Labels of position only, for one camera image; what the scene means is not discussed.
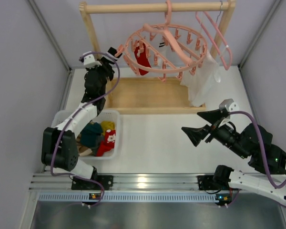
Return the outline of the dark teal sock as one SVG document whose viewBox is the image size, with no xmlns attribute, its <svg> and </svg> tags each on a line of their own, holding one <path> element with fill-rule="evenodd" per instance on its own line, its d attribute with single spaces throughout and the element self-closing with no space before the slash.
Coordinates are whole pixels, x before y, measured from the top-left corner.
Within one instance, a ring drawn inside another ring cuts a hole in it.
<svg viewBox="0 0 286 229">
<path fill-rule="evenodd" d="M 98 148 L 103 140 L 99 123 L 88 123 L 81 131 L 80 143 L 87 148 Z"/>
</svg>

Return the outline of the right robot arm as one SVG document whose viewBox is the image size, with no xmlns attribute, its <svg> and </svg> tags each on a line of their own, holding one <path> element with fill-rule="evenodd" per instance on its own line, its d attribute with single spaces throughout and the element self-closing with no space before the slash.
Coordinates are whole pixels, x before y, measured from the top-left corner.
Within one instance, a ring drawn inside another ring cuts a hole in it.
<svg viewBox="0 0 286 229">
<path fill-rule="evenodd" d="M 232 122 L 223 124 L 231 115 L 245 115 L 251 123 L 238 133 Z M 198 116 L 208 124 L 201 128 L 181 128 L 194 146 L 198 146 L 202 140 L 206 143 L 216 140 L 240 158 L 248 158 L 248 165 L 267 177 L 261 179 L 218 165 L 212 177 L 213 183 L 218 187 L 245 190 L 264 196 L 286 208 L 286 152 L 272 143 L 273 135 L 244 111 L 229 112 L 219 108 L 198 112 Z"/>
</svg>

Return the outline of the black striped sock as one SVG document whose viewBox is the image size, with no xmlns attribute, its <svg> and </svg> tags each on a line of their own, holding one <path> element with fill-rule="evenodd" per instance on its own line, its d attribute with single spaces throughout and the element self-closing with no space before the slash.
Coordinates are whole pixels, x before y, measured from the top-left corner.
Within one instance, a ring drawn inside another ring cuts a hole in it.
<svg viewBox="0 0 286 229">
<path fill-rule="evenodd" d="M 108 51 L 106 52 L 106 55 L 103 55 L 101 58 L 101 62 L 103 65 L 108 67 L 108 69 L 112 70 L 112 67 L 114 66 L 113 60 L 117 61 L 119 59 L 119 56 L 116 57 L 117 50 L 113 47 L 110 47 Z"/>
</svg>

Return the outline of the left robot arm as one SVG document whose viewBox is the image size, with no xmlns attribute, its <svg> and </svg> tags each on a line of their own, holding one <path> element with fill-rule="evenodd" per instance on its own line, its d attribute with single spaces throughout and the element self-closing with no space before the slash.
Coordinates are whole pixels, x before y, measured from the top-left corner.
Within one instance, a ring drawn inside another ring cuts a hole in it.
<svg viewBox="0 0 286 229">
<path fill-rule="evenodd" d="M 73 175 L 84 182 L 96 184 L 97 169 L 79 159 L 76 138 L 103 110 L 106 85 L 114 75 L 114 62 L 105 57 L 96 60 L 93 55 L 80 60 L 86 68 L 83 98 L 78 108 L 62 123 L 44 130 L 41 162 L 50 167 L 53 176 Z"/>
</svg>

